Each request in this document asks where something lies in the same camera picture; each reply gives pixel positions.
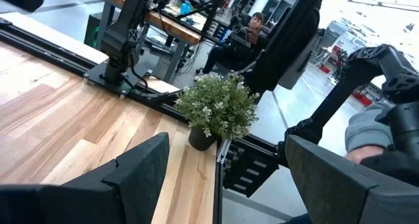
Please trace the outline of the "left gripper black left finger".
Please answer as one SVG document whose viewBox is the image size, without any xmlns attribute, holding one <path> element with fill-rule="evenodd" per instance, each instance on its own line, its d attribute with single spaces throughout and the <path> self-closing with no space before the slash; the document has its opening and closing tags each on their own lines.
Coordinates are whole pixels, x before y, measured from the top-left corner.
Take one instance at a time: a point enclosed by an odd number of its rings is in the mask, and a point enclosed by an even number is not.
<svg viewBox="0 0 419 224">
<path fill-rule="evenodd" d="M 0 224 L 151 224 L 169 152 L 161 132 L 63 185 L 0 185 Z"/>
</svg>

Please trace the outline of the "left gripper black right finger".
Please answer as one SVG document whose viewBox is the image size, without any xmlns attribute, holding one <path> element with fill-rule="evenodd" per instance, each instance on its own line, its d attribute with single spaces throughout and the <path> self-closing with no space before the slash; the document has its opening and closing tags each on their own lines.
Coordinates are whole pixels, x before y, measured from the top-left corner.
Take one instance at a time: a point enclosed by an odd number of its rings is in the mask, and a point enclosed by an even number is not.
<svg viewBox="0 0 419 224">
<path fill-rule="evenodd" d="M 356 163 L 289 136 L 285 154 L 313 224 L 419 224 L 419 141 Z"/>
</svg>

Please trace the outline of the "black jointed arm stand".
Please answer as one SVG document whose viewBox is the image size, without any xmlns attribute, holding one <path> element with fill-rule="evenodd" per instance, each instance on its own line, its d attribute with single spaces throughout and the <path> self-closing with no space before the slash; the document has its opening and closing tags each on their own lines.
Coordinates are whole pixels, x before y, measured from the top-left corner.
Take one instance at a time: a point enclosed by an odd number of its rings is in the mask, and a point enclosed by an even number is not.
<svg viewBox="0 0 419 224">
<path fill-rule="evenodd" d="M 391 128 L 394 147 L 419 160 L 419 72 L 395 47 L 361 48 L 348 57 L 344 78 L 332 89 L 312 116 L 288 128 L 285 136 L 299 136 L 317 144 L 323 127 L 351 93 L 375 77 L 385 76 L 382 96 L 395 104 L 378 116 Z"/>
</svg>

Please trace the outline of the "person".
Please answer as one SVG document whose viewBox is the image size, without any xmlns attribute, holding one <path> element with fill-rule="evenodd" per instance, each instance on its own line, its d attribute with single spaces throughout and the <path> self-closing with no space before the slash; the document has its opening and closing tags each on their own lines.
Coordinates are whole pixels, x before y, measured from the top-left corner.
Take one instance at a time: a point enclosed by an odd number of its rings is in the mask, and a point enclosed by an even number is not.
<svg viewBox="0 0 419 224">
<path fill-rule="evenodd" d="M 259 54 L 260 48 L 256 43 L 260 37 L 266 37 L 261 30 L 264 22 L 264 14 L 255 12 L 248 24 L 239 31 L 239 37 L 243 37 L 245 45 L 215 46 L 209 54 L 208 59 L 202 69 L 196 70 L 196 76 L 207 75 L 216 64 L 231 71 L 240 71 L 251 63 Z"/>
<path fill-rule="evenodd" d="M 320 8 L 321 0 L 297 0 L 285 20 L 258 39 L 261 55 L 244 79 L 252 92 L 262 94 L 278 85 L 291 90 L 296 85 L 319 41 Z"/>
<path fill-rule="evenodd" d="M 367 157 L 395 150 L 391 128 L 378 122 L 378 116 L 391 108 L 393 107 L 388 103 L 378 102 L 350 118 L 345 131 L 346 156 L 344 158 L 360 163 Z M 283 224 L 313 223 L 309 213 L 306 212 Z"/>
</svg>

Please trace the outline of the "white-flowered plant in black pot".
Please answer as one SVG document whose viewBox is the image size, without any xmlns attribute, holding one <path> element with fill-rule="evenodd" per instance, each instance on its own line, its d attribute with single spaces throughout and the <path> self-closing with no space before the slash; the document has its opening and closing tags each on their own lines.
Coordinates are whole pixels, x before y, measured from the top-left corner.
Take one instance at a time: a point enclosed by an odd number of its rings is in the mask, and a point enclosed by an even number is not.
<svg viewBox="0 0 419 224">
<path fill-rule="evenodd" d="M 244 84 L 241 75 L 202 75 L 196 84 L 177 95 L 175 108 L 187 119 L 189 143 L 208 150 L 218 139 L 235 140 L 249 135 L 258 120 L 256 99 L 260 96 Z"/>
</svg>

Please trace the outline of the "black computer case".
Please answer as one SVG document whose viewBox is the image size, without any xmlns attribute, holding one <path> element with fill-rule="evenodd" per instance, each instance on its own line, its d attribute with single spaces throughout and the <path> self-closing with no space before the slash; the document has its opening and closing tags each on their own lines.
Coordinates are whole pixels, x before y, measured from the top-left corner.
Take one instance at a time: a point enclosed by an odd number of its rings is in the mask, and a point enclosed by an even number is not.
<svg viewBox="0 0 419 224">
<path fill-rule="evenodd" d="M 86 25 L 84 44 L 93 48 L 97 48 L 99 43 L 98 33 L 100 30 L 101 15 L 101 12 L 90 14 Z"/>
</svg>

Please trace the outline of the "background wooden workbench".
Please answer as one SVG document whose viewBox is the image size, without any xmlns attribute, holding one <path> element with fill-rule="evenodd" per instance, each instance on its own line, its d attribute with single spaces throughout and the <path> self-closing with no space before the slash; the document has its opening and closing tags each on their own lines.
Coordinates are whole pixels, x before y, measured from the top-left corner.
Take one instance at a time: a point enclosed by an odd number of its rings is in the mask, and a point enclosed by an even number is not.
<svg viewBox="0 0 419 224">
<path fill-rule="evenodd" d="M 117 7 L 121 9 L 124 0 L 103 0 L 106 5 Z M 150 10 L 144 17 L 144 23 L 139 26 L 152 25 L 158 27 L 164 31 L 167 31 L 169 35 L 180 39 L 181 41 L 188 44 L 197 44 L 200 41 L 201 36 L 191 28 L 185 28 L 179 21 L 171 20 L 168 17 L 159 15 L 157 10 Z"/>
</svg>

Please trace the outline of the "black metal rig frame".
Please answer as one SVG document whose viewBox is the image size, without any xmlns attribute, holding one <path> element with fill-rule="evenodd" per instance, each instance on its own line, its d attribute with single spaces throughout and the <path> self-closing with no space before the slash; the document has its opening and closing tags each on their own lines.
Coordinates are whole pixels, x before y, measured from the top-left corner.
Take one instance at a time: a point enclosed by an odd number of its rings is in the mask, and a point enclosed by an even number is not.
<svg viewBox="0 0 419 224">
<path fill-rule="evenodd" d="M 176 87 L 155 78 L 125 97 L 84 75 L 106 55 L 18 13 L 0 15 L 0 185 L 63 185 L 166 132 L 151 224 L 222 224 L 228 142 L 188 142 Z"/>
</svg>

